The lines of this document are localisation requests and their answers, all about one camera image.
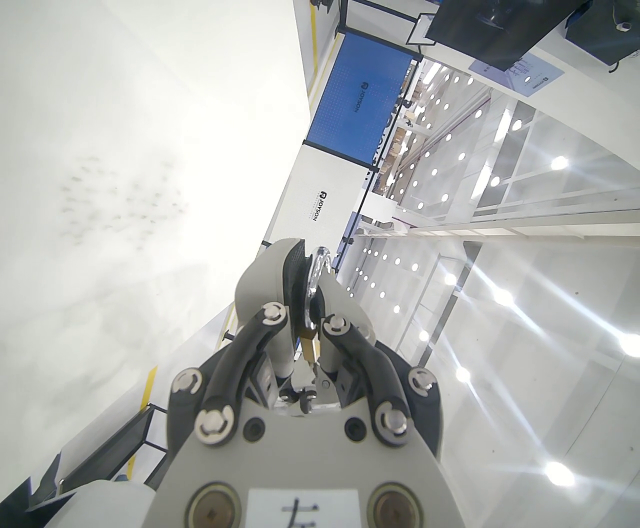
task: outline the white panel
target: white panel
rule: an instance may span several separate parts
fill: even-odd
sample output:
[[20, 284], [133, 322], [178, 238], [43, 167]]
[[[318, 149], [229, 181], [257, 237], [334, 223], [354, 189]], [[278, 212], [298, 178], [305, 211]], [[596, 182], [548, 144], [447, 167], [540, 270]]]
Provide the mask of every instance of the white panel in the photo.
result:
[[269, 242], [298, 237], [308, 252], [326, 246], [335, 253], [366, 175], [365, 167], [303, 145]]
[[0, 70], [4, 497], [231, 302], [308, 102], [287, 0], [3, 2]]

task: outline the metal bolt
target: metal bolt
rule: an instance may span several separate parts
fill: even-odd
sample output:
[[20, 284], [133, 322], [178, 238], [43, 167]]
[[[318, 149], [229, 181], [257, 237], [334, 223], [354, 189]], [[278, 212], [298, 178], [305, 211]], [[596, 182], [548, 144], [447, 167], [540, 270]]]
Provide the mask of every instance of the metal bolt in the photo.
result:
[[401, 435], [406, 431], [406, 416], [398, 409], [391, 409], [383, 416], [384, 425], [389, 431]]
[[280, 318], [280, 310], [278, 310], [277, 306], [268, 305], [264, 309], [264, 317], [266, 317], [270, 321], [277, 321]]
[[346, 324], [347, 322], [342, 317], [339, 317], [339, 316], [332, 316], [331, 320], [329, 321], [329, 325], [331, 326], [331, 329], [335, 332], [344, 328]]

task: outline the ceiling light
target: ceiling light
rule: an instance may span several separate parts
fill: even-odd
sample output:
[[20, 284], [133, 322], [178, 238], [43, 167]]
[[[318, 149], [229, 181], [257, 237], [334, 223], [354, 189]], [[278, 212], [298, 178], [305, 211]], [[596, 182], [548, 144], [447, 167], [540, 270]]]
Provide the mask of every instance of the ceiling light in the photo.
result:
[[569, 160], [564, 156], [558, 156], [551, 162], [551, 168], [553, 170], [566, 169], [569, 166]]
[[478, 181], [476, 182], [476, 186], [474, 187], [473, 192], [471, 192], [472, 198], [477, 198], [486, 189], [487, 183], [489, 183], [489, 178], [491, 177], [491, 167], [485, 164], [480, 171], [480, 175], [478, 176]]
[[569, 468], [560, 462], [549, 462], [545, 467], [545, 474], [552, 484], [556, 486], [573, 486], [575, 477]]
[[622, 352], [632, 358], [640, 358], [640, 335], [625, 333], [619, 337]]
[[494, 142], [502, 141], [509, 131], [509, 125], [511, 125], [511, 111], [508, 108], [502, 112], [500, 123], [498, 123], [498, 129], [495, 131]]
[[468, 383], [471, 380], [471, 372], [464, 367], [459, 367], [456, 371], [456, 378], [462, 383]]
[[502, 306], [512, 306], [513, 304], [513, 295], [507, 290], [503, 290], [501, 288], [496, 288], [493, 292], [493, 298], [495, 302]]

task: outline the recessed light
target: recessed light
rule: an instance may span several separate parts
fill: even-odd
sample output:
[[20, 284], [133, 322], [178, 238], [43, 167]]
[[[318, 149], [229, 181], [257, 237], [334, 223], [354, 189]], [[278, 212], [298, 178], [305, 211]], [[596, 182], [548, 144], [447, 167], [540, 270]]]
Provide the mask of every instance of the recessed light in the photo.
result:
[[569, 166], [569, 160], [564, 156], [558, 156], [551, 162], [551, 168], [553, 170], [566, 169]]
[[511, 306], [513, 304], [513, 295], [507, 290], [496, 288], [493, 292], [495, 302], [502, 306]]
[[456, 371], [456, 378], [462, 383], [468, 383], [471, 380], [471, 372], [464, 367], [459, 367]]
[[545, 467], [545, 474], [552, 484], [556, 486], [573, 486], [575, 477], [569, 468], [560, 462], [549, 462]]
[[622, 334], [618, 340], [622, 347], [622, 352], [632, 358], [640, 358], [640, 335], [636, 333]]

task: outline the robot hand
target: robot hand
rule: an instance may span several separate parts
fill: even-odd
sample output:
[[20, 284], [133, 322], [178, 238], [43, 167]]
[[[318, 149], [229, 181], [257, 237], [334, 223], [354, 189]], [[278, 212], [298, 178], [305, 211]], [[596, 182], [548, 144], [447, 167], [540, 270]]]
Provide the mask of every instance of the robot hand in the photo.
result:
[[[144, 527], [463, 527], [436, 461], [436, 379], [376, 342], [326, 249], [270, 246], [240, 279], [236, 312], [232, 343], [172, 384], [172, 463]], [[339, 410], [275, 413], [296, 399], [298, 339], [316, 335], [323, 382], [308, 392], [332, 384]]]

